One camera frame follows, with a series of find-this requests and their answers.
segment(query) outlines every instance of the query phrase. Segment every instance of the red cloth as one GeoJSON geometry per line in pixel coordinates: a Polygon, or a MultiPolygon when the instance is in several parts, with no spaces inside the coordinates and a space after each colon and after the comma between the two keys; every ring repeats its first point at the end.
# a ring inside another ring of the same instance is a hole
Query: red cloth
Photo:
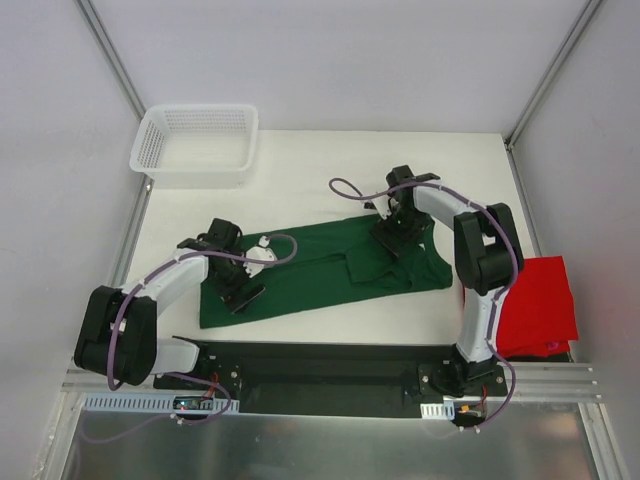
{"type": "Polygon", "coordinates": [[[573,296],[562,257],[529,258],[504,301],[498,352],[547,357],[578,340],[573,296]]]}

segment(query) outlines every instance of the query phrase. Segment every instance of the white basket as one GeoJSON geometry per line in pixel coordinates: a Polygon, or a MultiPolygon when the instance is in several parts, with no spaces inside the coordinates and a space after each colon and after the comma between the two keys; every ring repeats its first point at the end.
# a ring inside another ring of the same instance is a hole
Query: white basket
{"type": "Polygon", "coordinates": [[[129,165],[170,188],[237,188],[253,164],[251,105],[156,105],[144,115],[129,165]]]}

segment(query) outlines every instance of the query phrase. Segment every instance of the gray wall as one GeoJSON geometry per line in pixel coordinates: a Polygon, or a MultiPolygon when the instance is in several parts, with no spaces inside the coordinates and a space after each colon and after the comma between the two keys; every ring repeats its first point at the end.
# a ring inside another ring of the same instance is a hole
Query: gray wall
{"type": "Polygon", "coordinates": [[[579,358],[640,476],[640,3],[608,0],[516,145],[545,254],[564,255],[579,358]]]}
{"type": "Polygon", "coordinates": [[[0,16],[0,478],[27,478],[136,185],[136,119],[70,0],[0,16]]]}
{"type": "Polygon", "coordinates": [[[585,0],[96,0],[147,105],[260,127],[513,128],[585,0]]]}

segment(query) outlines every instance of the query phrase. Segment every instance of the folded green cloth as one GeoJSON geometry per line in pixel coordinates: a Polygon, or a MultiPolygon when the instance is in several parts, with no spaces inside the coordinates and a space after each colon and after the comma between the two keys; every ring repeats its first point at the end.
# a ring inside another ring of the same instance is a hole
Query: folded green cloth
{"type": "MultiPolygon", "coordinates": [[[[232,314],[213,286],[201,284],[200,327],[222,327],[288,313],[358,302],[408,292],[448,288],[451,266],[433,244],[433,225],[423,243],[407,246],[399,259],[375,240],[369,230],[377,215],[279,230],[298,242],[298,254],[289,263],[263,270],[256,283],[266,291],[244,312],[232,314]]],[[[262,235],[247,235],[243,249],[254,246],[262,235]]],[[[269,244],[278,258],[291,251],[287,240],[269,244]]]]}

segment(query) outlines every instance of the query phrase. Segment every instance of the white table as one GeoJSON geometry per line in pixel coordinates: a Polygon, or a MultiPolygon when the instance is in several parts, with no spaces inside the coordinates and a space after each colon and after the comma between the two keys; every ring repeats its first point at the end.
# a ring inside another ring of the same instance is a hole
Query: white table
{"type": "MultiPolygon", "coordinates": [[[[534,256],[502,138],[497,134],[262,131],[255,171],[238,190],[162,190],[151,193],[129,280],[137,279],[214,217],[245,233],[273,231],[365,214],[362,204],[333,194],[327,182],[345,177],[364,193],[386,188],[391,168],[433,172],[483,203],[507,203],[525,257],[534,256]]],[[[441,256],[453,265],[453,234],[435,229],[441,256]]],[[[460,330],[461,287],[390,296],[301,312],[233,327],[201,330],[200,292],[193,288],[159,318],[160,337],[200,340],[452,344],[460,330]]]]}

